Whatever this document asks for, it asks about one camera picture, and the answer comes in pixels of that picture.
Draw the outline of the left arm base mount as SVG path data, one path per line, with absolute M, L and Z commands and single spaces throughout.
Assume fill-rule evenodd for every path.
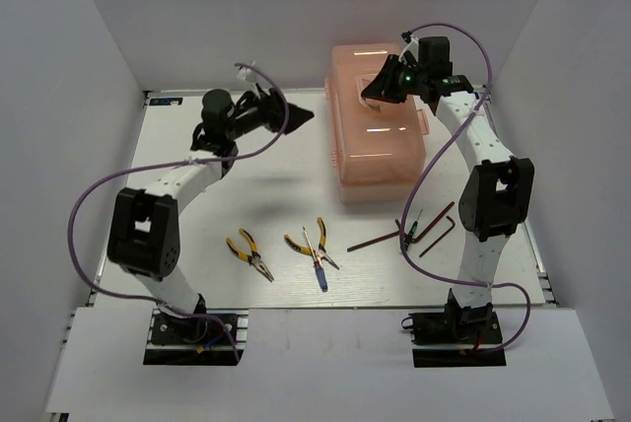
M 233 367 L 238 364 L 221 324 L 182 322 L 153 311 L 144 352 L 145 366 Z

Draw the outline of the pink plastic toolbox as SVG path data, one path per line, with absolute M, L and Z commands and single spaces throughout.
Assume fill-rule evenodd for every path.
M 396 49 L 392 43 L 332 48 L 324 86 L 344 203 L 402 201 L 423 172 L 429 125 L 414 100 L 389 104 L 361 97 Z

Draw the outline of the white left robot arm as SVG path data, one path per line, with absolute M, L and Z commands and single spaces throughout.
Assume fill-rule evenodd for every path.
M 226 90 L 211 90 L 202 97 L 190 158 L 145 188 L 118 192 L 107 259 L 140 281 L 163 311 L 175 317 L 175 331 L 185 341 L 202 339 L 209 320 L 201 308 L 202 296 L 177 269 L 180 212 L 232 169 L 239 138 L 259 127 L 290 134 L 314 117 L 310 110 L 286 104 L 275 89 L 247 91 L 236 102 Z

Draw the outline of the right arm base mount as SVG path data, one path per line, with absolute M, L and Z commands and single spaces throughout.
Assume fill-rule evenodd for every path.
M 448 309 L 411 313 L 401 321 L 411 335 L 413 366 L 416 369 L 505 367 L 505 350 L 497 314 L 485 321 L 460 324 Z

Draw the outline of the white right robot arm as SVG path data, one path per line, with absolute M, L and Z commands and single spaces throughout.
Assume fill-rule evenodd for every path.
M 446 37 L 405 33 L 402 38 L 405 48 L 386 58 L 361 96 L 390 104 L 418 97 L 449 130 L 451 143 L 465 160 L 469 178 L 458 202 L 465 246 L 445 317 L 447 334 L 465 342 L 492 312 L 491 289 L 500 256 L 526 219 L 534 166 L 503 145 L 483 111 L 483 99 L 465 76 L 454 74 Z

